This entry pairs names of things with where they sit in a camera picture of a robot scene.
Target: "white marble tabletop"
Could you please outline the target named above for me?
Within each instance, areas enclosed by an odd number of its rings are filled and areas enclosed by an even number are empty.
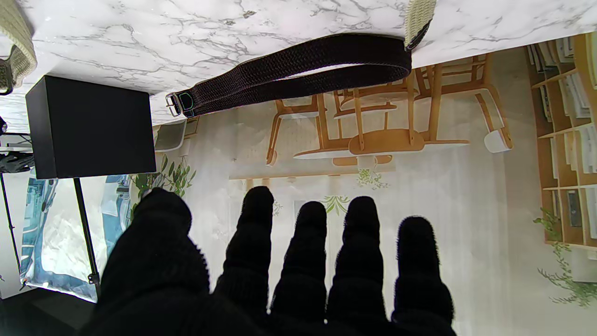
[[[10,132],[29,131],[24,96],[45,74],[149,92],[153,122],[164,123],[173,119],[166,93],[244,60],[332,33],[403,35],[408,0],[18,3],[33,27],[39,65],[22,87],[0,97]],[[413,67],[594,30],[597,0],[438,0]]]

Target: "gloved hand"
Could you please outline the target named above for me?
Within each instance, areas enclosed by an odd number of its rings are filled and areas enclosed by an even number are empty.
[[[226,251],[224,272],[214,295],[226,297],[258,325],[274,334],[285,323],[269,319],[290,317],[300,324],[324,325],[324,334],[339,334],[348,326],[365,335],[415,331],[420,335],[451,334],[453,305],[439,276],[433,229],[422,217],[405,219],[398,233],[398,267],[392,321],[384,307],[380,223],[370,197],[350,202],[344,223],[343,246],[326,306],[325,236],[327,214],[315,201],[300,209],[280,281],[266,313],[270,263],[273,196],[266,187],[247,193],[241,217]]]
[[[207,265],[187,236],[188,208],[173,193],[160,189],[149,193],[109,257],[101,279],[102,296],[86,331],[97,335],[109,331],[113,336],[145,331],[454,335],[452,299],[439,276],[433,229],[421,217],[409,217],[399,228],[399,278],[388,321],[380,223],[370,197],[350,202],[329,297],[324,285],[327,214],[318,202],[303,205],[268,313],[273,202],[266,187],[247,192],[223,273],[209,294]],[[137,278],[124,282],[131,276]],[[157,325],[145,324],[148,320]]]

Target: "strap buckle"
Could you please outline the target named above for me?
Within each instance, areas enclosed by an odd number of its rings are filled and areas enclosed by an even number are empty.
[[[178,117],[182,113],[183,105],[180,103],[179,97],[174,93],[166,94],[166,106],[173,117]]]
[[[9,60],[0,59],[0,75],[3,73],[5,78],[1,79],[0,83],[6,81],[6,91],[0,92],[0,96],[7,96],[13,92],[13,70]]]

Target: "black strap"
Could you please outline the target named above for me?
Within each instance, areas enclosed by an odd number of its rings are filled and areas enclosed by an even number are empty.
[[[351,66],[288,78],[333,65]],[[173,114],[194,117],[269,100],[389,83],[410,72],[411,51],[405,49],[402,38],[342,33],[241,63],[223,75],[169,94],[166,101],[175,108]]]

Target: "hanging plant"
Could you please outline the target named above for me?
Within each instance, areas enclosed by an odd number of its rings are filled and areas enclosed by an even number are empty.
[[[325,196],[323,204],[327,213],[336,210],[336,215],[340,215],[340,212],[346,213],[346,204],[349,199],[347,196]]]
[[[553,241],[553,254],[556,256],[556,261],[562,273],[550,274],[542,268],[538,268],[537,271],[555,286],[570,291],[569,297],[550,297],[550,299],[554,303],[576,303],[580,307],[590,306],[592,301],[597,301],[597,283],[574,281],[570,264],[564,258],[564,253],[571,251],[570,247],[568,244],[560,242],[562,236],[555,230],[555,225],[559,223],[559,218],[544,208],[541,208],[541,211],[543,211],[544,218],[537,218],[533,223],[541,224],[545,231],[547,231],[549,239]]]
[[[273,202],[273,213],[272,216],[278,216],[280,214],[280,210],[282,210],[283,206],[278,203],[278,201]]]
[[[381,181],[381,174],[373,171],[373,169],[359,169],[359,176],[357,177],[359,187],[370,185],[372,190],[387,188],[389,184]]]
[[[136,174],[131,177],[135,187],[139,189],[139,193],[137,194],[139,200],[144,194],[157,187],[170,190],[179,197],[183,197],[186,188],[193,186],[190,182],[195,177],[197,170],[194,170],[189,177],[190,167],[186,163],[185,157],[180,160],[178,166],[175,166],[174,162],[172,162],[168,172],[165,173],[167,167],[168,157],[164,155],[159,172]],[[137,205],[138,203],[131,206],[131,221],[133,220],[133,213]]]

